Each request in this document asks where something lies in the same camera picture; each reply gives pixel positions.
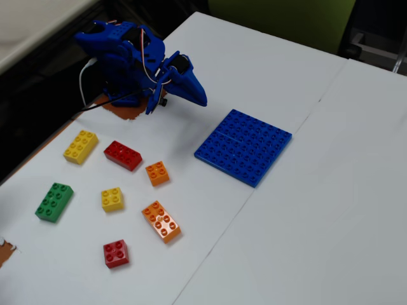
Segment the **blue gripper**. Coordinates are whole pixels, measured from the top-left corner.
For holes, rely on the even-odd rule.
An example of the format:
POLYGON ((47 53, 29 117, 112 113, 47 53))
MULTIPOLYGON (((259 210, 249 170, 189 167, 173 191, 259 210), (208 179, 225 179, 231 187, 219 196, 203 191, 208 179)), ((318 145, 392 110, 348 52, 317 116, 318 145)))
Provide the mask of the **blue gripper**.
POLYGON ((172 85, 172 93, 202 107, 207 106, 207 96, 193 72, 189 57, 175 52, 165 58, 157 74, 157 85, 172 85))

